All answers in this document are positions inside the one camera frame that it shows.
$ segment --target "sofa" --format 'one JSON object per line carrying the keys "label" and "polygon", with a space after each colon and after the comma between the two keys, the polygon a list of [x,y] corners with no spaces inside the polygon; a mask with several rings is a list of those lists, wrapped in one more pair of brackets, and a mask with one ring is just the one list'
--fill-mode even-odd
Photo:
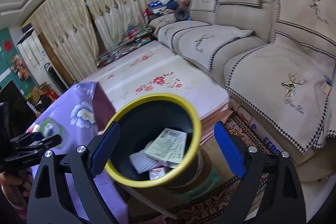
{"label": "sofa", "polygon": [[302,182],[336,172],[336,0],[191,0],[150,23],[291,156]]}

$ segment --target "cardboard box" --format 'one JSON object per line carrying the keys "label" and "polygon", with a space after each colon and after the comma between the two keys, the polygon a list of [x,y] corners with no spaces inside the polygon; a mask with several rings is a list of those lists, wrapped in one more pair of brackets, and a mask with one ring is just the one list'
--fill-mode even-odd
{"label": "cardboard box", "polygon": [[33,104],[36,105],[37,102],[40,100],[41,95],[43,95],[42,91],[40,90],[39,86],[34,86],[30,90],[30,95],[31,97],[29,98],[29,101]]}
{"label": "cardboard box", "polygon": [[40,91],[42,94],[46,93],[48,90],[50,90],[50,85],[48,85],[47,82],[44,82],[42,85],[40,85]]}

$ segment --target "red circle decoration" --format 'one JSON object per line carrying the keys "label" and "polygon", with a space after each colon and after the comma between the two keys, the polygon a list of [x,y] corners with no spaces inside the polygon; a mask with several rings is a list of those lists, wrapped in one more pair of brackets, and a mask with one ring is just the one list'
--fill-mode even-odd
{"label": "red circle decoration", "polygon": [[5,49],[6,52],[10,52],[10,51],[13,49],[12,42],[9,41],[9,40],[6,40],[6,41],[3,43],[3,48]]}

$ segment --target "pink flower pattern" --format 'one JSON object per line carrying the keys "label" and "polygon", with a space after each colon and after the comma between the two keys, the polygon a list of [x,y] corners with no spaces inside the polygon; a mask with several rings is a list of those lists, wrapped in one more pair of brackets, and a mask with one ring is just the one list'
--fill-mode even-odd
{"label": "pink flower pattern", "polygon": [[132,64],[130,64],[129,66],[135,66],[138,63],[141,63],[142,61],[146,61],[148,58],[150,58],[151,56],[153,56],[155,54],[155,52],[152,51],[148,51],[142,58],[139,58],[137,60],[135,60]]}
{"label": "pink flower pattern", "polygon": [[111,74],[109,77],[107,77],[107,80],[109,80],[109,79],[111,79],[111,78],[113,78],[115,76],[115,74],[113,73],[113,74]]}
{"label": "pink flower pattern", "polygon": [[165,83],[165,78],[163,76],[156,77],[154,78],[153,83],[163,85]]}
{"label": "pink flower pattern", "polygon": [[179,83],[181,80],[174,74],[174,72],[164,74],[162,76],[155,77],[152,81],[149,81],[145,85],[141,85],[137,89],[131,91],[131,92],[126,92],[121,99],[125,99],[126,95],[130,93],[136,93],[139,94],[142,91],[152,91],[155,88],[155,85],[160,85],[160,86],[166,86],[169,89],[175,89],[178,90],[179,88],[182,87],[182,84]]}

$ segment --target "blue gripper pad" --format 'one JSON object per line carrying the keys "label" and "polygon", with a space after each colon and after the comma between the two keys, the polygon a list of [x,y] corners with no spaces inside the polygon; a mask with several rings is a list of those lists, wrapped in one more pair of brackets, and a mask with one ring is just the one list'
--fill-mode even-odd
{"label": "blue gripper pad", "polygon": [[221,149],[232,173],[240,179],[245,176],[243,156],[230,138],[230,133],[221,125],[220,122],[215,124],[215,139]]}
{"label": "blue gripper pad", "polygon": [[91,156],[90,173],[93,178],[103,172],[104,167],[120,138],[120,125],[113,122],[100,137],[101,141]]}

